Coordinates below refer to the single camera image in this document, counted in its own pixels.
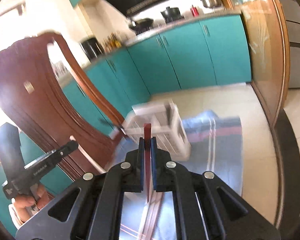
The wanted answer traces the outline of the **left hand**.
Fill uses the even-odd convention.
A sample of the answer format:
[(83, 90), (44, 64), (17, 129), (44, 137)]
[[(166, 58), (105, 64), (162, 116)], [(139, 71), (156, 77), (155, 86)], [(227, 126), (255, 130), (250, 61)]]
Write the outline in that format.
[(38, 185), (37, 195), (39, 196), (38, 200), (23, 194), (15, 197), (15, 199), (12, 201), (12, 204), (9, 205), (10, 211), (13, 211), (12, 214), (14, 216), (12, 217), (16, 218), (15, 221), (20, 222), (22, 225), (31, 218), (30, 214), (26, 210), (27, 207), (36, 205), (38, 209), (41, 210), (49, 203), (49, 195), (43, 184)]

